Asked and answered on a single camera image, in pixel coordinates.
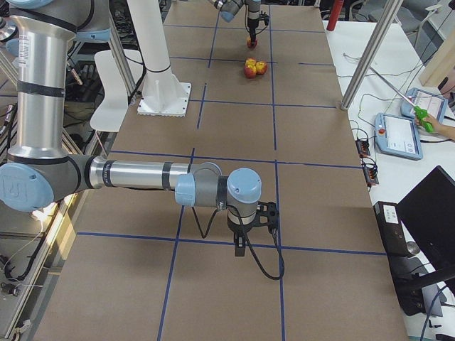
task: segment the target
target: black monitor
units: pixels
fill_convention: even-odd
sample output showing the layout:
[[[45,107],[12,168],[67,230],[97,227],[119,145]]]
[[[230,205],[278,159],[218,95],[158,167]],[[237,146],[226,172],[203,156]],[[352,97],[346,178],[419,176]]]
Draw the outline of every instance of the black monitor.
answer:
[[[455,181],[441,166],[397,205],[397,213],[435,272],[396,285],[397,292],[445,281],[455,294]]]

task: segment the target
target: blue tablet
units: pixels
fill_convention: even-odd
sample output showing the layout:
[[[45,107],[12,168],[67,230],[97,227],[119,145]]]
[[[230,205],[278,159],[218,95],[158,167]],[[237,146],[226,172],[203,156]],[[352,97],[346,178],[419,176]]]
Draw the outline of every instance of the blue tablet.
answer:
[[[426,109],[429,114],[436,117],[439,123],[442,123],[449,101],[440,94],[432,94],[431,92],[417,89],[413,87],[406,92],[406,96],[422,109]],[[406,101],[401,103],[401,115],[405,117],[415,118],[414,108]]]
[[[423,158],[414,119],[379,113],[375,120],[376,145],[384,154],[420,160]]]

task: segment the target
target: person's arm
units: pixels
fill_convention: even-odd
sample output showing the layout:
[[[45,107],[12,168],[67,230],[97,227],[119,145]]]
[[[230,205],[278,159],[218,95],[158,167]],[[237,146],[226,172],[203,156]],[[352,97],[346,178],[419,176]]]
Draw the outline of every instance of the person's arm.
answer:
[[[440,124],[437,119],[435,119],[431,114],[428,114],[427,117],[423,119],[426,122],[429,122],[434,127],[434,131],[442,136],[447,137],[448,139],[455,141],[455,126],[447,126],[445,124]]]

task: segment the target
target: table surface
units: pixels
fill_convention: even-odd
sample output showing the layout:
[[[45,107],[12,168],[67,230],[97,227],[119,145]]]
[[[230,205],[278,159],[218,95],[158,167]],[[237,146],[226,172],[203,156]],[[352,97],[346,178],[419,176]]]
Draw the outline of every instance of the table surface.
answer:
[[[228,24],[206,1],[173,2],[165,34],[193,85],[187,114],[130,108],[109,158],[255,169],[280,208],[284,278],[234,257],[223,213],[201,240],[171,193],[101,189],[35,340],[407,340],[319,11],[263,9],[271,24],[248,50],[241,13]],[[247,80],[249,56],[268,72]],[[267,231],[250,239],[276,274]]]
[[[354,73],[357,62],[353,62],[343,54],[347,53],[354,58],[360,57],[374,27],[374,23],[338,22],[334,31],[327,31],[328,44],[330,45],[338,76],[352,75]],[[439,94],[436,88],[423,87],[418,76],[412,80],[416,74],[419,75],[424,70],[420,65],[419,56],[416,54],[402,29],[398,24],[392,24],[380,46],[378,54],[375,56],[372,66],[379,73],[388,74],[386,78],[394,86],[402,89],[403,92],[406,92],[408,87],[418,87]],[[413,71],[402,74],[402,72],[410,70]],[[338,78],[342,93],[345,92],[350,79],[350,77]],[[369,136],[373,136],[373,128],[368,123],[360,120],[358,116],[360,101],[364,94],[373,94],[379,98],[392,99],[395,97],[395,93],[376,76],[366,77],[360,86],[348,110],[349,118],[353,120],[351,121],[351,126],[355,128],[358,124]],[[400,115],[400,102],[400,100],[395,100],[389,107],[390,101],[380,101],[373,97],[365,96],[361,105],[360,117],[373,123],[378,112]],[[450,109],[447,109],[446,115],[454,117]],[[444,120],[444,123],[454,125],[452,121],[448,120]],[[421,129],[420,132],[422,139],[435,141],[440,139],[440,137],[430,136]],[[378,163],[378,177],[380,181],[380,184],[372,187],[370,191],[371,203],[373,205],[377,201],[399,202],[437,165],[441,165],[452,178],[455,178],[455,142],[422,144],[422,149],[424,158],[420,161],[389,156],[380,152],[375,153],[375,157],[373,154],[373,158]],[[405,230],[405,236],[407,240],[412,240],[407,230]],[[423,264],[428,262],[423,254],[420,254],[418,257]],[[434,270],[431,265],[426,266],[426,268],[429,271]],[[449,303],[454,304],[455,299],[453,294],[449,290],[445,290],[444,293],[448,296]],[[432,318],[434,324],[442,324],[443,327],[437,330],[427,328],[427,337],[434,338],[434,334],[436,333],[455,335],[455,310],[453,308],[443,308],[443,314],[443,318]],[[424,322],[423,314],[410,318],[406,317],[405,322],[408,335],[420,336]]]

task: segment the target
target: black screen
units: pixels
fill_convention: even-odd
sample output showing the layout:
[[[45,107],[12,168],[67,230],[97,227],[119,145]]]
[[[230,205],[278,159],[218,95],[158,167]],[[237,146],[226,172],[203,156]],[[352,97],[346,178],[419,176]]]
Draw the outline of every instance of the black screen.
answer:
[[[400,201],[397,211],[436,270],[455,264],[455,181],[441,166]],[[455,279],[446,284],[455,294]]]

